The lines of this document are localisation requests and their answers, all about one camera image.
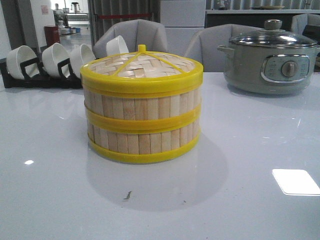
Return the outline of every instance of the yellow plastic rim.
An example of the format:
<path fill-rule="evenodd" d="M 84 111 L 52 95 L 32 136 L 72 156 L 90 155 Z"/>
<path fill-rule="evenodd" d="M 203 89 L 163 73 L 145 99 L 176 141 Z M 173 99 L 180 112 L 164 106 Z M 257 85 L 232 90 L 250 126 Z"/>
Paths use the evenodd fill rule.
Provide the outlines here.
<path fill-rule="evenodd" d="M 107 158 L 124 162 L 124 163 L 151 164 L 151 163 L 158 163 L 158 162 L 174 159 L 187 153 L 197 144 L 199 140 L 200 132 L 201 131 L 199 130 L 197 136 L 193 140 L 188 142 L 186 145 L 181 146 L 180 148 L 170 150 L 170 151 L 159 152 L 159 153 L 152 153 L 152 154 L 127 154 L 127 153 L 120 153 L 116 151 L 110 151 L 94 143 L 90 137 L 89 137 L 89 143 L 96 152 L 98 152 L 100 155 L 105 156 Z"/>
<path fill-rule="evenodd" d="M 153 120 L 124 120 L 101 116 L 85 106 L 88 121 L 111 132 L 125 134 L 154 134 L 183 128 L 199 118 L 201 104 L 184 114 Z"/>
<path fill-rule="evenodd" d="M 156 51 L 146 51 L 145 48 L 140 47 L 139 51 L 133 52 L 136 54 L 133 58 L 138 57 L 141 54 L 149 55 L 154 58 L 158 58 L 155 54 L 163 54 L 163 52 Z M 167 55 L 175 56 L 181 58 L 180 56 L 165 53 Z M 180 93 L 185 93 L 190 90 L 196 89 L 203 82 L 203 65 L 193 59 L 187 58 L 188 61 L 194 64 L 194 69 L 189 72 L 184 72 L 180 68 L 177 68 L 173 64 L 166 62 L 175 69 L 179 70 L 181 74 L 172 76 L 161 76 L 161 77 L 142 77 L 142 78 L 129 78 L 129 77 L 119 77 L 116 75 L 104 75 L 100 73 L 93 72 L 90 70 L 90 66 L 94 63 L 101 62 L 103 59 L 97 59 L 83 65 L 80 69 L 82 85 L 91 90 L 92 92 L 97 92 L 107 96 L 114 97 L 126 97 L 126 98 L 136 98 L 137 94 L 140 98 L 146 97 L 159 97 L 176 95 Z M 117 71 L 120 71 L 129 62 L 127 61 L 124 66 L 120 67 Z"/>

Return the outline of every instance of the woven bamboo lid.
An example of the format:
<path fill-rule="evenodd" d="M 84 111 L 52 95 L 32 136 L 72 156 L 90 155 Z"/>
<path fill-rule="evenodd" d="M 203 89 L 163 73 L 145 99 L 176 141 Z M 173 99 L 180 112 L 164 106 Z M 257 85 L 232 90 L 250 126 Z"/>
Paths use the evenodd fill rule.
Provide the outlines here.
<path fill-rule="evenodd" d="M 137 52 L 91 61 L 80 72 L 84 87 L 102 94 L 107 91 L 106 95 L 129 94 L 125 96 L 129 98 L 137 97 L 130 94 L 168 96 L 168 92 L 198 87 L 203 79 L 201 63 L 170 53 L 146 51 L 145 45 L 139 45 Z"/>

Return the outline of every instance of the floor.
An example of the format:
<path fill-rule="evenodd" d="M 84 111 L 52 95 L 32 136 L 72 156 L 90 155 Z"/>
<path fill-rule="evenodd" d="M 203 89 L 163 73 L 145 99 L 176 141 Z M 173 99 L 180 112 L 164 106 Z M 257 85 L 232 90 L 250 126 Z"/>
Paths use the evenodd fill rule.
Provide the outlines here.
<path fill-rule="evenodd" d="M 70 35 L 60 35 L 60 43 L 65 47 L 68 52 L 79 47 L 81 44 L 87 44 L 90 48 L 91 44 L 91 31 L 86 25 L 74 26 L 79 27 L 80 32 Z"/>

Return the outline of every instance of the glossy tabletop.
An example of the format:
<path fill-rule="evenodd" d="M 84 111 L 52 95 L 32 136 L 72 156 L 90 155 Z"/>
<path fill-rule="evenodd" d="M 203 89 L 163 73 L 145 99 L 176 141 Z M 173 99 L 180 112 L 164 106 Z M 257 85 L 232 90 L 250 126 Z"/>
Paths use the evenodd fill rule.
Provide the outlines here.
<path fill-rule="evenodd" d="M 198 144 L 142 165 L 90 148 L 82 89 L 0 80 L 0 239 L 320 239 L 319 74 L 267 96 L 204 73 Z"/>

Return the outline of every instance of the chair backrest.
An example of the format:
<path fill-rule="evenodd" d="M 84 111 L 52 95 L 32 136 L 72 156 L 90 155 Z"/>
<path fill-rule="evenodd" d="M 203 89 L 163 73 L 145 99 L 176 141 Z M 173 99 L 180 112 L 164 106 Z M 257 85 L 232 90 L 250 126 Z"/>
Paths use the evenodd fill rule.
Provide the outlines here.
<path fill-rule="evenodd" d="M 238 24 L 225 24 L 208 27 L 196 32 L 184 53 L 184 57 L 203 64 L 205 72 L 223 72 L 226 56 L 217 50 L 219 45 L 226 45 L 229 38 L 261 28 Z"/>
<path fill-rule="evenodd" d="M 168 51 L 165 26 L 154 21 L 136 19 L 121 21 L 109 28 L 92 48 L 96 58 L 107 56 L 107 42 L 119 35 L 125 40 L 129 52 L 137 51 L 139 44 L 145 44 L 148 51 Z"/>
<path fill-rule="evenodd" d="M 302 35 L 306 25 L 320 25 L 320 15 L 311 13 L 294 15 L 290 31 Z"/>

